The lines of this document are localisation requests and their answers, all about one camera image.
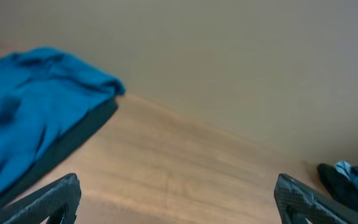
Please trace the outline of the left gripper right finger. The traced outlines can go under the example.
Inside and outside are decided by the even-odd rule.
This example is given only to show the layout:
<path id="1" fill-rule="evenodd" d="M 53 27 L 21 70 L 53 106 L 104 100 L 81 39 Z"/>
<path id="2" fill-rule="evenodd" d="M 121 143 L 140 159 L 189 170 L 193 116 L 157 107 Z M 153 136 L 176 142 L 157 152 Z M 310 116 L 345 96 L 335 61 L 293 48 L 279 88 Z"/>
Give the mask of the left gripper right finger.
<path id="1" fill-rule="evenodd" d="M 282 224 L 358 224 L 358 213 L 287 174 L 279 174 L 274 199 Z"/>

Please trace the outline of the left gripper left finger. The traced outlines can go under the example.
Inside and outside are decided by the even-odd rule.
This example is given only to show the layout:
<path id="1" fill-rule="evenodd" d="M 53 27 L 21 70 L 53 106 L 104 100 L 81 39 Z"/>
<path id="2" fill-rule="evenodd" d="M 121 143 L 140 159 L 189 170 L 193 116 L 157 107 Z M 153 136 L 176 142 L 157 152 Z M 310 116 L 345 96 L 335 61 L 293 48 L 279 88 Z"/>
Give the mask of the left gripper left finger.
<path id="1" fill-rule="evenodd" d="M 0 224 L 74 224 L 80 198 L 77 175 L 67 174 L 0 209 Z"/>

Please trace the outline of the black folded garment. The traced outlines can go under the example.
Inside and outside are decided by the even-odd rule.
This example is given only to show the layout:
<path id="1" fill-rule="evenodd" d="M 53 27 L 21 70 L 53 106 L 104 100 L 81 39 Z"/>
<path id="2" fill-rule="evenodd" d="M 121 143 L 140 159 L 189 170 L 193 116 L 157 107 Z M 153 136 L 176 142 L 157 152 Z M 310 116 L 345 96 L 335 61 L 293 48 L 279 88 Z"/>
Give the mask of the black folded garment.
<path id="1" fill-rule="evenodd" d="M 358 188 L 334 166 L 319 164 L 319 179 L 332 198 L 358 213 Z"/>

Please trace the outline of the black garment under shirt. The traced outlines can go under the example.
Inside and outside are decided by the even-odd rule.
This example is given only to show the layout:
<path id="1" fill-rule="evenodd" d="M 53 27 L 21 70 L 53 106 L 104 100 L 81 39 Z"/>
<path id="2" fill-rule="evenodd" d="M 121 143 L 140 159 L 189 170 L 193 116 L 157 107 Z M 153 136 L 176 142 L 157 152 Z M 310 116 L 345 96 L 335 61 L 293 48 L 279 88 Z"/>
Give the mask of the black garment under shirt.
<path id="1" fill-rule="evenodd" d="M 69 131 L 54 140 L 42 155 L 31 161 L 27 154 L 15 153 L 0 162 L 0 208 L 15 199 L 82 146 L 116 112 L 114 98 L 92 109 Z"/>

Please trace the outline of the bright blue shirt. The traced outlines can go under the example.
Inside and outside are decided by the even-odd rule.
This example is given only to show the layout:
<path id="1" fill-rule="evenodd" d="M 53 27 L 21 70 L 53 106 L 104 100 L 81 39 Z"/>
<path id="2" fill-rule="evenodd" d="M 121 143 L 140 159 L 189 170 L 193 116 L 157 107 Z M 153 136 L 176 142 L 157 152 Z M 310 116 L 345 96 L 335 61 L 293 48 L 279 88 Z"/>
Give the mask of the bright blue shirt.
<path id="1" fill-rule="evenodd" d="M 0 193 L 93 109 L 124 93 L 118 78 L 57 49 L 0 58 Z"/>

